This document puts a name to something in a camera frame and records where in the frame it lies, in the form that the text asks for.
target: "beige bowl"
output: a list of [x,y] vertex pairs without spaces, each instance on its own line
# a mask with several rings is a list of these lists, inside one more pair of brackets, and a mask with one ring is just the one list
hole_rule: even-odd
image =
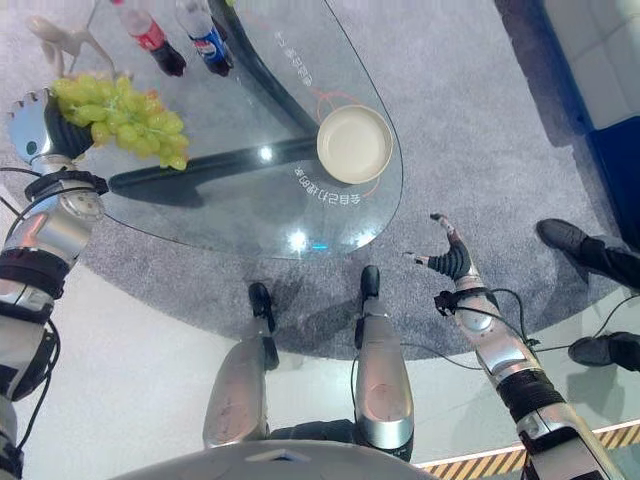
[[324,119],[317,148],[320,162],[333,178],[344,183],[366,183],[389,164],[393,135],[378,112],[348,105]]

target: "glass table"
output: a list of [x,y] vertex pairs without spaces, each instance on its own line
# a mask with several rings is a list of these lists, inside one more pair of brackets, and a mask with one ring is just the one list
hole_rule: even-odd
[[[156,89],[185,122],[191,140],[185,172],[161,169],[114,146],[89,156],[107,178],[115,220],[171,241],[249,256],[309,258],[353,251],[393,217],[402,190],[397,138],[378,179],[347,185],[330,177],[316,133],[334,109],[366,105],[393,125],[330,7],[322,0],[211,0],[234,68],[210,73],[177,23],[170,1],[151,14],[187,61],[168,77],[120,25],[109,2],[96,6],[90,30],[116,68],[139,90]],[[98,70],[83,52],[75,72]]]

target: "green grapes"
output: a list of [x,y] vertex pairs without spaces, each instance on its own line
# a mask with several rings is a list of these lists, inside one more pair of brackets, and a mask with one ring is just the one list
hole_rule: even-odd
[[64,117],[74,125],[91,125],[97,146],[115,137],[116,145],[141,158],[155,155],[161,167],[187,168],[189,139],[180,116],[169,111],[151,90],[136,91],[127,77],[115,82],[91,75],[60,78],[53,92]]

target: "red label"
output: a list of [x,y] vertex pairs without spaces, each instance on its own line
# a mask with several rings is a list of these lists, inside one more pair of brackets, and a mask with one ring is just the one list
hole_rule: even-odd
[[154,21],[147,33],[133,38],[135,38],[138,41],[138,45],[145,50],[156,50],[164,44],[166,37],[162,29]]

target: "blue label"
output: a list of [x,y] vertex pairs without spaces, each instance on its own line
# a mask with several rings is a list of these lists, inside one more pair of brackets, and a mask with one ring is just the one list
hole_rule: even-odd
[[216,27],[213,27],[209,35],[194,38],[193,45],[206,63],[218,63],[224,58],[225,45]]

